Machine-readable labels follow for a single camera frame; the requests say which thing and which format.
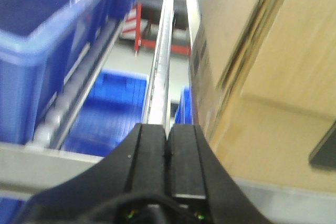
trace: cardboard box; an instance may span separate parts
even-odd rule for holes
[[[220,162],[234,177],[336,193],[336,172],[308,162],[336,119],[336,0],[203,0],[202,13],[191,79]]]

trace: metal rail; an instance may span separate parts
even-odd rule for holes
[[[163,0],[143,123],[166,127],[174,0]]]
[[[0,143],[0,195],[28,199],[84,172],[102,157]]]

